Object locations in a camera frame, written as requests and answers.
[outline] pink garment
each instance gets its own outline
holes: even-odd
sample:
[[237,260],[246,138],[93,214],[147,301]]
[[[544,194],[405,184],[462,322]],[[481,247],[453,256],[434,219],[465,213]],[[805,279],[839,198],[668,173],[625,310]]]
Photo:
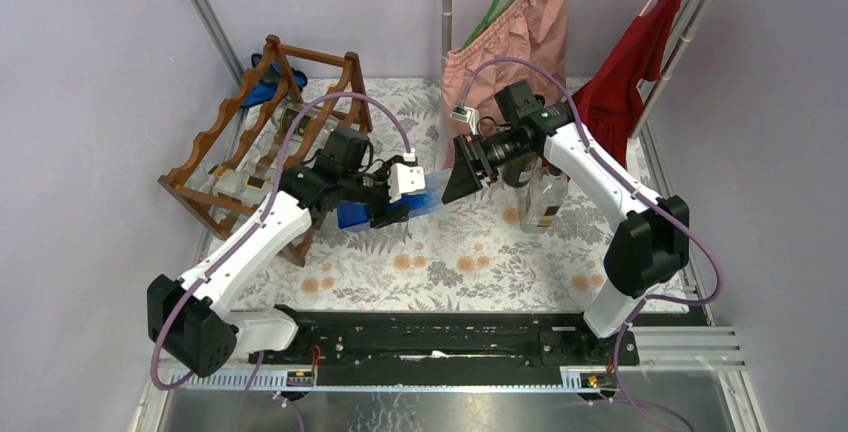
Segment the pink garment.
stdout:
[[[442,120],[448,137],[441,141],[442,146],[447,143],[448,150],[447,160],[439,165],[453,166],[453,138],[470,132],[468,124],[450,118],[450,111],[459,103],[471,73],[495,57],[517,57],[544,67],[565,83],[567,34],[568,0],[515,0],[471,45],[448,52],[442,75]],[[500,63],[480,72],[465,105],[478,109],[480,117],[488,115],[502,122],[495,92],[520,80],[526,80],[534,93],[544,95],[548,104],[562,98],[553,84],[531,69],[515,63]]]

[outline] red cloth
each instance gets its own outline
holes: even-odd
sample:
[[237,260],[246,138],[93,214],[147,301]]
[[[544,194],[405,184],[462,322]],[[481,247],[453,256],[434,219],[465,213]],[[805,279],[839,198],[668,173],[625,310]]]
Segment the red cloth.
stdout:
[[665,44],[680,1],[658,0],[650,12],[633,19],[601,70],[574,94],[586,127],[624,167],[627,138],[645,108],[636,87],[640,79],[659,79]]

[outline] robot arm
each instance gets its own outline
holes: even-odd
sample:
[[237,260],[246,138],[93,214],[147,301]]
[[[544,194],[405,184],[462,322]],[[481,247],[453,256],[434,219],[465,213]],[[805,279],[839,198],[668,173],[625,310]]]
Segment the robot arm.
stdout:
[[[367,148],[366,135],[351,129],[334,131],[311,168],[298,164],[284,171],[282,190],[272,191],[276,198],[268,214],[263,212],[270,194],[201,263],[177,280],[156,278],[147,290],[151,340],[157,339],[177,301],[194,289],[177,311],[164,348],[197,376],[213,374],[234,354],[286,349],[298,329],[291,317],[277,309],[232,310],[249,280],[341,201],[364,204],[372,227],[382,227],[406,220],[408,206],[392,206],[402,194],[424,190],[424,172],[413,154],[395,156],[369,173],[361,170]],[[211,274],[213,266],[218,268]],[[200,286],[192,287],[198,280]]]
[[[603,348],[651,287],[667,282],[689,261],[686,236],[644,203],[590,155],[583,145],[571,109],[563,103],[545,107],[526,82],[513,84],[495,100],[508,122],[489,137],[472,134],[454,138],[456,164],[442,196],[444,203],[482,189],[496,181],[497,168],[535,152],[562,170],[598,206],[614,231],[604,267],[609,280],[583,314],[589,349]],[[663,199],[631,177],[600,147],[616,172],[637,191],[688,225],[689,209],[679,197]],[[592,354],[597,350],[586,350]]]

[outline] floral mat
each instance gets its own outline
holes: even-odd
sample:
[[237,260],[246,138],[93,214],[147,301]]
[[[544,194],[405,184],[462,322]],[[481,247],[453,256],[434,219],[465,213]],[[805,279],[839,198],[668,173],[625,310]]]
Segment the floral mat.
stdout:
[[[311,81],[304,99],[319,96],[333,83]],[[568,86],[573,91],[582,83],[585,81],[569,81]],[[366,80],[366,89],[396,113],[419,163],[431,172],[439,137],[438,81],[371,79]],[[345,110],[341,102],[337,108]],[[401,152],[402,142],[391,122],[375,108],[371,110],[371,140],[377,156],[387,158]],[[255,121],[257,113],[258,108],[251,109],[246,124]],[[269,121],[269,133],[273,133],[272,127]],[[244,164],[257,160],[259,147],[262,145],[251,149]],[[628,169],[646,184],[653,183],[641,148],[629,152]],[[339,230],[335,215],[331,215],[315,235],[306,267],[275,257],[247,286],[236,307],[584,310],[606,282],[603,256],[612,233],[604,217],[573,182],[557,220],[544,234],[530,235],[519,229],[517,205],[515,191],[496,184],[473,201],[382,229],[346,232]],[[219,244],[213,240],[210,247]],[[660,291],[683,297],[682,285],[675,277]],[[659,301],[646,307],[646,312],[685,311],[685,306]]]

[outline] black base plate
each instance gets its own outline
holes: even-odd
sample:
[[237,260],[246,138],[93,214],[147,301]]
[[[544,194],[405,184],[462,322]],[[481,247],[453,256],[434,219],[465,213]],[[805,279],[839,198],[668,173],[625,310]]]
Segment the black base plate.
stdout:
[[[539,314],[296,312],[278,306],[300,325],[285,351],[268,351],[266,364],[309,365],[321,349],[317,385],[522,386],[558,385],[559,366],[604,365],[576,349],[577,332]],[[447,355],[449,358],[435,358]],[[256,354],[250,362],[255,363]],[[638,365],[633,335],[619,355]]]

